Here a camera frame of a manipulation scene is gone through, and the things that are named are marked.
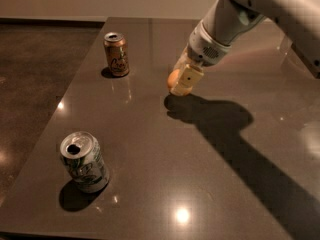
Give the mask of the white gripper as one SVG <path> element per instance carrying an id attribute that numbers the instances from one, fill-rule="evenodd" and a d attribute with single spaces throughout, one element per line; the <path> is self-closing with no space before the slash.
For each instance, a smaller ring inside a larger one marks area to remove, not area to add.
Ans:
<path id="1" fill-rule="evenodd" d="M 202 21 L 198 23 L 189 36 L 187 47 L 185 47 L 173 67 L 179 70 L 177 83 L 169 89 L 175 96 L 186 96 L 191 93 L 193 87 L 204 76 L 203 69 L 190 64 L 192 61 L 204 67 L 218 64 L 228 54 L 229 46 L 215 41 L 204 28 Z"/>

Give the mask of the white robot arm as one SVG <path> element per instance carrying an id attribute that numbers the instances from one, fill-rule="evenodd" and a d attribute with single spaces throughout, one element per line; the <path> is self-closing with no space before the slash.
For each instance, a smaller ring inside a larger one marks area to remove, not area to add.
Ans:
<path id="1" fill-rule="evenodd" d="M 189 94 L 218 64 L 232 44 L 264 19 L 270 19 L 291 40 L 295 52 L 311 73 L 320 72 L 320 0 L 217 0 L 199 21 L 170 73 L 169 92 Z"/>

